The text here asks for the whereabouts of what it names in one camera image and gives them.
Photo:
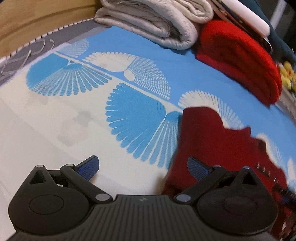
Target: bed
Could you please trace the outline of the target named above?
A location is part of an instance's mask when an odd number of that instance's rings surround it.
[[[214,109],[227,128],[251,126],[296,187],[296,129],[278,107],[267,108],[191,50],[97,27],[52,50],[47,46],[1,83],[0,240],[14,232],[9,201],[38,164],[56,169],[96,155],[100,170],[91,182],[113,197],[160,193],[182,111],[191,106]]]

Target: ribbed black plastic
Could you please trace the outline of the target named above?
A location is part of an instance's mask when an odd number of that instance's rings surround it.
[[[118,195],[98,204],[72,230],[53,236],[16,233],[9,241],[275,241],[268,233],[230,236],[205,225],[188,205],[168,196]]]

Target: white fan pattern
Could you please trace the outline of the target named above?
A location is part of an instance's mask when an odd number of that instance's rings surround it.
[[[205,106],[215,110],[221,117],[226,128],[242,129],[244,126],[234,111],[217,96],[203,91],[189,91],[179,100],[182,108]]]
[[[133,85],[164,99],[170,98],[170,86],[151,59],[118,52],[94,52],[83,60],[111,72],[123,72]]]

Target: red blanket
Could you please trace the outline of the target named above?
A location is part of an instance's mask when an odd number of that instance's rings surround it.
[[[282,187],[287,187],[285,174],[278,169],[266,153],[266,144],[250,136],[251,128],[242,130],[225,129],[219,114],[207,107],[192,107],[183,111],[179,148],[169,170],[163,194],[171,197],[196,183],[187,169],[187,160],[194,156],[209,166],[215,164],[229,171],[239,171],[243,166],[255,169],[257,163],[266,167],[272,177],[279,180]],[[280,197],[273,192],[273,181],[255,170],[270,194],[278,201],[279,215],[272,233],[277,236],[285,221],[284,206]]]
[[[210,21],[200,35],[196,58],[239,82],[267,106],[279,99],[281,76],[271,56],[234,24]]]

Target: wooden bed frame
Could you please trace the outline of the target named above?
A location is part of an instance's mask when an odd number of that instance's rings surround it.
[[[93,18],[99,0],[4,0],[0,4],[0,58],[66,24]]]

